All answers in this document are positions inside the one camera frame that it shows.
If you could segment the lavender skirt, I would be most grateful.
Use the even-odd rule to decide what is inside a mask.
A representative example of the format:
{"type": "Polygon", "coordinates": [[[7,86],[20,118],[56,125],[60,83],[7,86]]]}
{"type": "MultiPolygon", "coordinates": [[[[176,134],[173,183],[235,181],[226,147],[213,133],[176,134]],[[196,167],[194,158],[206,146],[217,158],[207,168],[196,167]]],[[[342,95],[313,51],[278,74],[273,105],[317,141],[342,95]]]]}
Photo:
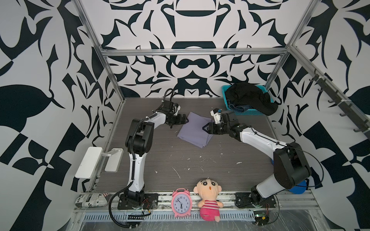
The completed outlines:
{"type": "Polygon", "coordinates": [[[189,122],[182,126],[177,137],[199,148],[205,147],[213,135],[208,134],[202,128],[212,122],[212,119],[190,112],[188,120],[189,122]]]}

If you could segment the black garment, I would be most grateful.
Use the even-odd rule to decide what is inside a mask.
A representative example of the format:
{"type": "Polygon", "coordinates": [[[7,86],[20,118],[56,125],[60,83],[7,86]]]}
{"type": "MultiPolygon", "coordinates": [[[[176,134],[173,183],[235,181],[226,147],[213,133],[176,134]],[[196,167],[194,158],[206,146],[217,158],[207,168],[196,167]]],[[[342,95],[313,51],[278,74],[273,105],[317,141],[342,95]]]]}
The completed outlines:
{"type": "Polygon", "coordinates": [[[272,115],[278,109],[278,104],[272,102],[269,93],[263,93],[256,85],[240,82],[231,85],[225,92],[227,100],[235,106],[250,105],[264,115],[272,115]]]}

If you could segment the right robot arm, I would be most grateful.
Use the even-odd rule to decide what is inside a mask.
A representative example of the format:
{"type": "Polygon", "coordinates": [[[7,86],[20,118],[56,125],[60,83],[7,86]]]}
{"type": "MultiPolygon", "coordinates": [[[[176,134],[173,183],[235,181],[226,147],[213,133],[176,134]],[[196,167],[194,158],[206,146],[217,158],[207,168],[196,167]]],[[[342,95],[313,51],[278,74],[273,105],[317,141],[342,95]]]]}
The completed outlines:
{"type": "Polygon", "coordinates": [[[258,205],[271,196],[298,186],[312,175],[311,167],[301,146],[268,137],[252,126],[240,123],[233,111],[214,109],[214,121],[203,126],[208,134],[228,134],[231,138],[248,144],[273,161],[273,174],[251,188],[250,203],[258,205]]]}

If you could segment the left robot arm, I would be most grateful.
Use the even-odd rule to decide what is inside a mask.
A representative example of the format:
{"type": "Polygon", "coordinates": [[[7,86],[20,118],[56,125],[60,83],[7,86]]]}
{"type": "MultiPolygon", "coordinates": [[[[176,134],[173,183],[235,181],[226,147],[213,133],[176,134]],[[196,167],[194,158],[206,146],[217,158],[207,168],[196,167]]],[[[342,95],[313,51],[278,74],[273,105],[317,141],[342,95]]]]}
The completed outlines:
{"type": "Polygon", "coordinates": [[[125,146],[130,157],[130,176],[124,196],[136,206],[144,201],[144,168],[154,137],[154,130],[161,125],[184,125],[189,122],[185,114],[180,114],[181,107],[171,100],[162,100],[162,104],[153,114],[142,119],[133,119],[125,146]]]}

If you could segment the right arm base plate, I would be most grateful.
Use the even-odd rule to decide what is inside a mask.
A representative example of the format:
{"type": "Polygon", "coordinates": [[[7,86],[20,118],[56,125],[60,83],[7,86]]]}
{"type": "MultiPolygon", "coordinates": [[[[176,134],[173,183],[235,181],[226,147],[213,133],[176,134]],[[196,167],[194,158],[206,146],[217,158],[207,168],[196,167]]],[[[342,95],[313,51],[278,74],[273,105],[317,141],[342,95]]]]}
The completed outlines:
{"type": "Polygon", "coordinates": [[[237,208],[275,208],[277,201],[274,196],[262,198],[256,193],[235,193],[237,208]]]}

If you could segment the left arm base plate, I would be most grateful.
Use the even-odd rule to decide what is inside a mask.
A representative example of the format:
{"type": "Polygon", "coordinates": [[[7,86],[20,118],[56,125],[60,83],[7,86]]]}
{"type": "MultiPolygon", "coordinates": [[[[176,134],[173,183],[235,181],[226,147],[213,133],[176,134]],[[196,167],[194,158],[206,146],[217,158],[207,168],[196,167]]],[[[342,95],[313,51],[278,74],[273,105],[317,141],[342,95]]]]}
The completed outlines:
{"type": "Polygon", "coordinates": [[[123,193],[119,196],[118,210],[140,209],[149,210],[157,207],[157,193],[123,193]]]}

